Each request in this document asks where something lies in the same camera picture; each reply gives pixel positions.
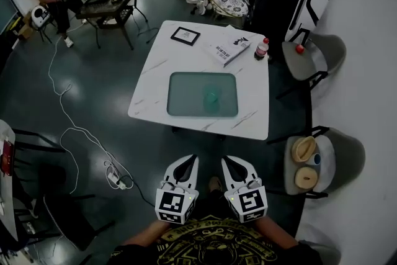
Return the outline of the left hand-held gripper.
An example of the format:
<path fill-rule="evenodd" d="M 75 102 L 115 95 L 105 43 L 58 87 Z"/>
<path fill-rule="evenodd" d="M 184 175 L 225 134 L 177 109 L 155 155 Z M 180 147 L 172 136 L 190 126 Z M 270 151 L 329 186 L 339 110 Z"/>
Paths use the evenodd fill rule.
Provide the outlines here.
<path fill-rule="evenodd" d="M 187 155 L 170 164 L 156 190 L 155 212 L 158 220 L 184 224 L 195 208 L 199 170 L 197 155 Z"/>

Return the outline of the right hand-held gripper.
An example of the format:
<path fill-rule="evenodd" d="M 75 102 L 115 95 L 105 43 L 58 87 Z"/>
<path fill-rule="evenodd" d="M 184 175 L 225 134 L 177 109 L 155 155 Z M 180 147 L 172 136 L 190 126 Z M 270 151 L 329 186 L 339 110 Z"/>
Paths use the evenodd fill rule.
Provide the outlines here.
<path fill-rule="evenodd" d="M 261 178 L 256 178 L 254 166 L 236 156 L 221 159 L 223 175 L 228 190 L 225 198 L 229 207 L 241 223 L 251 222 L 266 215 L 268 204 L 265 187 Z M 235 181 L 250 181 L 239 189 L 234 189 Z"/>

